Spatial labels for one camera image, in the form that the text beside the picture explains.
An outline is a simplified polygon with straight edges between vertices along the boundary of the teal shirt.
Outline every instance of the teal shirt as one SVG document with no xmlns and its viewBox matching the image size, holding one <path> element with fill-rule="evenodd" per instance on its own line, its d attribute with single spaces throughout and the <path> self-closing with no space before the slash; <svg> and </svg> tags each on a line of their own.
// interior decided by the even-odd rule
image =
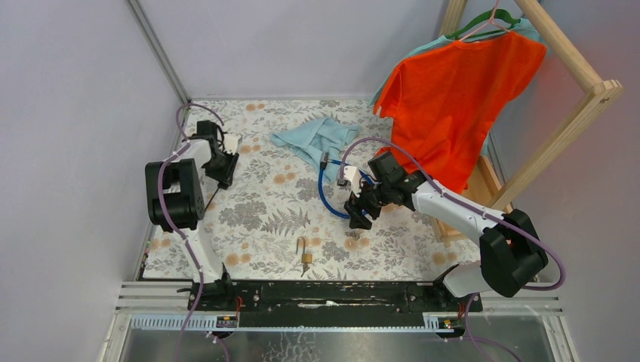
<svg viewBox="0 0 640 362">
<path fill-rule="evenodd" d="M 520 19 L 520 22 L 515 24 L 514 27 L 511 29 L 512 32 L 517 32 L 520 35 L 523 35 L 533 41 L 538 41 L 538 42 L 542 42 L 542 38 L 540 37 L 540 34 L 538 34 L 538 31 L 534 28 L 534 26 L 531 24 L 531 22 L 527 19 Z M 474 41 L 478 41 L 478 40 L 482 40 L 482 39 L 486 39 L 486 38 L 492 38 L 496 36 L 496 34 L 489 34 L 489 35 L 485 35 L 485 36 L 480 36 L 478 38 L 474 38 Z M 427 51 L 432 51 L 434 49 L 438 49 L 438 48 L 442 48 L 445 45 L 449 45 L 451 43 L 453 43 L 454 40 L 451 39 L 447 39 L 446 36 L 441 35 L 440 38 L 437 38 L 436 40 L 430 42 L 427 45 L 423 45 L 419 48 L 415 48 L 413 49 L 409 54 L 405 55 L 402 59 L 405 58 L 409 58 L 409 57 L 415 57 L 416 55 L 420 55 L 422 53 L 426 53 Z M 389 79 L 389 76 L 391 75 L 391 73 L 389 73 L 389 75 L 386 77 L 385 81 L 380 85 L 380 87 L 378 88 L 378 90 L 376 91 L 374 97 L 371 99 L 371 101 L 369 102 L 369 106 L 373 106 L 374 104 L 376 104 L 376 102 L 378 101 L 378 98 L 380 98 L 380 94 L 382 93 L 382 89 L 384 88 L 384 85 L 386 84 L 386 81 Z"/>
</svg>

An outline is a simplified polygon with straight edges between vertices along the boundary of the gray wall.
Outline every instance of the gray wall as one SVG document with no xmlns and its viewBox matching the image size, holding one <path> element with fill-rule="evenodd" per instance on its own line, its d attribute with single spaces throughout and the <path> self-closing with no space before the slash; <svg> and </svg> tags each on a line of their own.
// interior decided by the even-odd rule
<svg viewBox="0 0 640 362">
<path fill-rule="evenodd" d="M 640 2 L 566 0 L 545 7 L 601 76 L 619 79 L 626 93 L 517 205 L 567 266 L 560 297 L 582 362 L 637 360 Z M 580 97 L 550 54 L 531 89 L 494 127 L 506 173 L 517 170 Z M 546 276 L 555 278 L 557 271 L 548 269 Z"/>
<path fill-rule="evenodd" d="M 0 9 L 0 359 L 95 360 L 177 98 L 124 0 Z"/>
<path fill-rule="evenodd" d="M 193 98 L 370 97 L 438 35 L 443 0 L 144 0 Z M 491 9 L 469 2 L 465 20 Z M 521 14 L 513 0 L 502 8 Z"/>
</svg>

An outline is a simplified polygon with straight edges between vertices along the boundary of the orange t-shirt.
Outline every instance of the orange t-shirt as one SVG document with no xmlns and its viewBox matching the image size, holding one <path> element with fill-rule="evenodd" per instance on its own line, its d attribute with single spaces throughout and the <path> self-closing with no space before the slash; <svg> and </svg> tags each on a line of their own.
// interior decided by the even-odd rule
<svg viewBox="0 0 640 362">
<path fill-rule="evenodd" d="M 461 193 L 491 125 L 527 87 L 545 53 L 543 44 L 515 32 L 454 41 L 400 62 L 374 113 L 382 108 L 381 117 L 393 117 L 391 140 L 444 186 Z M 407 172 L 417 169 L 402 153 L 391 152 Z"/>
</svg>

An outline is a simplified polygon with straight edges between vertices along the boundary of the floral pattern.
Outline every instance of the floral pattern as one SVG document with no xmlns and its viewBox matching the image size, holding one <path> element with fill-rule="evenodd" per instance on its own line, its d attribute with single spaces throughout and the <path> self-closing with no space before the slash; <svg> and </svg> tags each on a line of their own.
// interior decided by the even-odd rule
<svg viewBox="0 0 640 362">
<path fill-rule="evenodd" d="M 364 100 L 201 101 L 225 121 L 225 131 L 242 135 L 240 159 L 233 184 L 220 190 L 205 214 L 205 233 L 236 279 L 312 280 L 432 280 L 455 263 L 479 258 L 469 240 L 441 243 L 429 218 L 396 205 L 383 208 L 371 230 L 349 229 L 348 221 L 331 214 L 317 191 L 317 173 L 286 147 L 274 145 L 269 135 L 320 117 L 344 124 L 360 124 L 358 138 L 391 134 L 391 119 L 378 118 Z M 187 134 L 195 123 L 212 117 L 193 109 Z M 364 143 L 349 163 L 364 167 L 380 148 Z M 215 181 L 203 181 L 208 199 Z M 348 191 L 325 184 L 323 190 L 337 209 Z M 302 245 L 313 263 L 301 277 Z M 145 278 L 191 278 L 179 238 L 155 230 L 146 258 Z"/>
</svg>

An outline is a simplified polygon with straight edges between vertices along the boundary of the blue cable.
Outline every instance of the blue cable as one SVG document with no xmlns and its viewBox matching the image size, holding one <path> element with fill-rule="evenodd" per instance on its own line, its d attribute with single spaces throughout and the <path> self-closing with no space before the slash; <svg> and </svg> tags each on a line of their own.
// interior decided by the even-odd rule
<svg viewBox="0 0 640 362">
<path fill-rule="evenodd" d="M 336 161 L 336 160 L 330 160 L 330 162 L 332 164 L 340 164 L 340 161 Z M 326 206 L 326 208 L 329 209 L 329 211 L 331 211 L 332 214 L 334 214 L 335 216 L 341 217 L 343 219 L 348 219 L 349 218 L 349 214 L 341 213 L 340 211 L 334 209 L 333 207 L 331 207 L 331 205 L 327 201 L 327 198 L 325 197 L 325 193 L 322 191 L 322 176 L 324 174 L 325 174 L 325 170 L 323 168 L 320 168 L 320 174 L 318 175 L 318 193 L 320 194 L 320 200 L 322 200 L 322 203 Z M 361 170 L 360 170 L 360 175 L 364 179 L 366 179 L 368 183 L 373 183 L 371 181 L 371 178 Z"/>
</svg>

